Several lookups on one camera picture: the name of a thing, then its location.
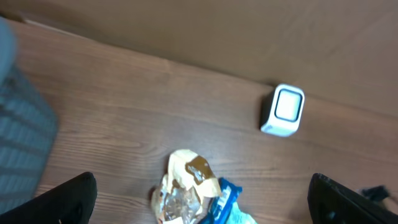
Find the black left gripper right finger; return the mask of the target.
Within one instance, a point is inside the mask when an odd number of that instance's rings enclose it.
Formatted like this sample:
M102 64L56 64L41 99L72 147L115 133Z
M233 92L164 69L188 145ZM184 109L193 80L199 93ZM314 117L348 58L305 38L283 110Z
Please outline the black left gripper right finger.
M310 181L307 201L314 223L396 224L397 214L383 203L390 197L383 185L355 192L321 173L315 173Z

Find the blue cookie packet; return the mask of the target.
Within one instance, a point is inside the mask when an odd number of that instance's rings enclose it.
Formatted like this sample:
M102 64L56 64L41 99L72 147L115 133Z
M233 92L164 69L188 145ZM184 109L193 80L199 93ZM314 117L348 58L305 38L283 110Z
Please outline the blue cookie packet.
M212 200L206 217L199 224L225 224L233 203L237 201L239 194L243 191L242 187L234 185L225 178L220 178L219 184L221 196Z

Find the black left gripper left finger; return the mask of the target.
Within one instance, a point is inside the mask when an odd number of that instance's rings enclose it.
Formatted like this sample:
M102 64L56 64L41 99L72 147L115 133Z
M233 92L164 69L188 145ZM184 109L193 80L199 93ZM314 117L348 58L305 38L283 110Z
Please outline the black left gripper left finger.
M1 223L88 223L97 198L96 179L84 172L1 215Z

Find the beige brown snack bag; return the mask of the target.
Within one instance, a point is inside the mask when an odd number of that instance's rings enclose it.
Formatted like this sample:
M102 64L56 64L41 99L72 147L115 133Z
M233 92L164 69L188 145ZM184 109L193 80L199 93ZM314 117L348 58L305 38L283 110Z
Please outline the beige brown snack bag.
M152 193L150 205L158 224L192 224L221 187L208 161L189 149L171 153L167 171Z

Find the light teal snack packet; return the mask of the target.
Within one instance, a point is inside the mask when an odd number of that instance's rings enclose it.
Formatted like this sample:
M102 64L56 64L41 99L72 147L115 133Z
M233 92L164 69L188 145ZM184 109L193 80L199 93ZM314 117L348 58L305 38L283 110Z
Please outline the light teal snack packet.
M226 224L257 224L255 219L247 213L240 211L238 203L234 202L231 207Z

